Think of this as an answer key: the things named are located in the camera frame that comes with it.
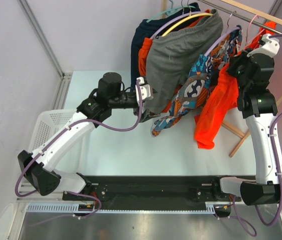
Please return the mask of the bright orange shorts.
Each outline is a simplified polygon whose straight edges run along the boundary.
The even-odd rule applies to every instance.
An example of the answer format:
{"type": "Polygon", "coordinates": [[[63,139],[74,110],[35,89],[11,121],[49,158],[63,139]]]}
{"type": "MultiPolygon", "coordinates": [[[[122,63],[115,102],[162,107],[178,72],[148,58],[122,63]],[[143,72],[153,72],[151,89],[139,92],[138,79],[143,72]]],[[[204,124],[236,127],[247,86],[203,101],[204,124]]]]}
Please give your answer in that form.
{"type": "Polygon", "coordinates": [[[229,33],[225,40],[214,48],[207,60],[212,67],[210,77],[217,77],[215,88],[208,88],[211,93],[206,100],[200,116],[195,118],[194,139],[198,148],[210,150],[214,148],[216,137],[226,113],[237,107],[238,85],[236,78],[226,70],[231,57],[241,54],[237,48],[242,41],[241,29],[229,33]]]}

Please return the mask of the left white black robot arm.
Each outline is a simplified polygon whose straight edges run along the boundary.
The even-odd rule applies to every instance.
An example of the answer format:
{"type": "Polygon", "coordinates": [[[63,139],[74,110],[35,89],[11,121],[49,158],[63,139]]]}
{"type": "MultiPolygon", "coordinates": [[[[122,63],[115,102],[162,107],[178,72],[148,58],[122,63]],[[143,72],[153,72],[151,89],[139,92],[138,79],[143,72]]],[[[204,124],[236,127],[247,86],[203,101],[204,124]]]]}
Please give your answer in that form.
{"type": "Polygon", "coordinates": [[[63,191],[74,194],[81,200],[87,199],[91,194],[89,181],[78,172],[59,171],[56,166],[77,142],[99,126],[115,132],[135,129],[144,116],[144,102],[152,100],[156,93],[144,77],[137,78],[135,90],[128,92],[124,89],[122,77],[118,73],[105,73],[98,81],[97,88],[80,103],[62,128],[39,148],[32,152],[23,150],[19,153],[18,162],[22,173],[15,186],[16,195],[21,198],[27,196],[19,192],[21,180],[26,179],[34,187],[33,192],[41,196],[63,191]],[[136,122],[128,128],[104,124],[115,109],[137,110],[136,122]]]}

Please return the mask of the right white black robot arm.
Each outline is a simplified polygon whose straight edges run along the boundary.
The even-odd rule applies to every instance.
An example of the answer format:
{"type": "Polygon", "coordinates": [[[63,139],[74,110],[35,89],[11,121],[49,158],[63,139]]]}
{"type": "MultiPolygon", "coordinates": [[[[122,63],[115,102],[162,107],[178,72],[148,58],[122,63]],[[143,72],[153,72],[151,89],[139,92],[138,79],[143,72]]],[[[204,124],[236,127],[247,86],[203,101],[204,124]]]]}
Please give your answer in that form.
{"type": "Polygon", "coordinates": [[[229,194],[242,198],[248,206],[278,204],[282,201],[282,154],[279,149],[277,105],[268,90],[274,59],[250,49],[230,59],[227,73],[238,85],[238,110],[250,131],[255,164],[255,180],[222,177],[211,188],[212,196],[222,201],[229,194]]]}

